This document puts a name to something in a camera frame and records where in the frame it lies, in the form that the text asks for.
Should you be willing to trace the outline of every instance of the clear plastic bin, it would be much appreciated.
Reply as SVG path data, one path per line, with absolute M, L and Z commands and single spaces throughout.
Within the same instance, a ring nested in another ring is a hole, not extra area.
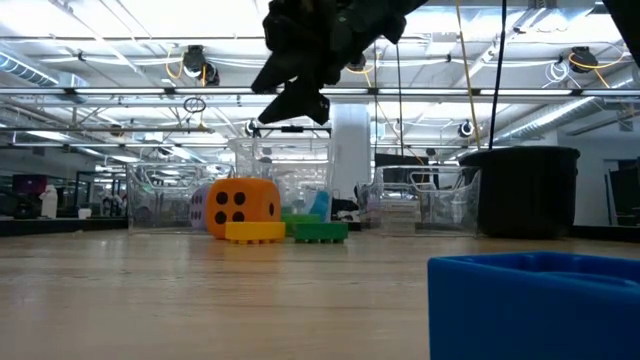
M 233 175 L 227 164 L 135 163 L 127 165 L 129 233 L 197 233 L 193 194 L 205 184 Z
M 360 217 L 388 236 L 475 236 L 479 193 L 476 168 L 380 167 L 359 187 Z
M 283 214 L 331 217 L 329 139 L 234 139 L 240 177 L 272 180 L 280 191 Z

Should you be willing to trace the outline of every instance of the wooden table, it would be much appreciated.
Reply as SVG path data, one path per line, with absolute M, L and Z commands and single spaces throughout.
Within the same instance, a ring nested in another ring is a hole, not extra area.
M 595 241 L 229 245 L 98 232 L 0 240 L 0 359 L 426 359 L 426 260 Z

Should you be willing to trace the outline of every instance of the white cylinder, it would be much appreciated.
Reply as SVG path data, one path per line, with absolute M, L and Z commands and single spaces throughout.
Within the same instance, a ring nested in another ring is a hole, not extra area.
M 42 200 L 42 211 L 40 213 L 43 217 L 49 219 L 55 219 L 58 213 L 58 193 L 53 185 L 47 185 L 45 191 L 40 194 L 40 200 Z

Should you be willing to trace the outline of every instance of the blue object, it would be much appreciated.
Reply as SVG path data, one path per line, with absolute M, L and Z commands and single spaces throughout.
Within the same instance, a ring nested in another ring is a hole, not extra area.
M 640 261 L 539 252 L 427 267 L 431 360 L 640 359 Z
M 313 201 L 313 205 L 309 210 L 311 215 L 320 215 L 322 221 L 327 221 L 327 213 L 329 212 L 329 193 L 326 191 L 318 191 L 316 198 Z

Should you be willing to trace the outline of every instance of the stacked plastic tray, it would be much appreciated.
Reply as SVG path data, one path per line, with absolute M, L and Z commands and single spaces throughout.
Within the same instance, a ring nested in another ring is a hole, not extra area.
M 385 166 L 360 186 L 361 219 L 389 236 L 475 236 L 480 171 L 449 166 Z
M 127 165 L 129 232 L 197 232 L 190 211 L 193 195 L 203 185 L 232 175 L 233 167 L 227 164 Z

